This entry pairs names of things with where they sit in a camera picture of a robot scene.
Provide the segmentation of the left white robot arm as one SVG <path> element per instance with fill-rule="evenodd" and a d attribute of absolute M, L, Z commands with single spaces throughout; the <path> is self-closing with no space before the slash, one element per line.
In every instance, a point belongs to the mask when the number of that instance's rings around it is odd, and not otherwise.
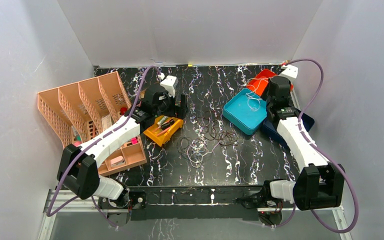
<path fill-rule="evenodd" d="M 176 98 L 173 87 L 155 84 L 139 94 L 130 109 L 117 122 L 93 139 L 75 146 L 67 145 L 57 173 L 58 188 L 71 190 L 78 198 L 108 198 L 117 208 L 129 203 L 126 187 L 109 177 L 101 176 L 98 168 L 123 144 L 141 135 L 160 116 L 184 119 L 189 111 L 187 96 Z"/>

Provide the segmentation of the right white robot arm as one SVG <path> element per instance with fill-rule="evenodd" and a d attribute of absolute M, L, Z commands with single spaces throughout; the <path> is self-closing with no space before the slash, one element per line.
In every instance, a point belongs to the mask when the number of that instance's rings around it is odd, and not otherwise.
<path fill-rule="evenodd" d="M 269 188 L 261 194 L 262 202 L 275 207 L 284 200 L 302 211 L 338 207 L 345 181 L 340 172 L 343 168 L 334 166 L 312 147 L 313 141 L 293 105 L 291 82 L 286 77 L 274 76 L 261 97 L 266 102 L 268 121 L 286 142 L 300 169 L 296 181 L 269 181 Z"/>

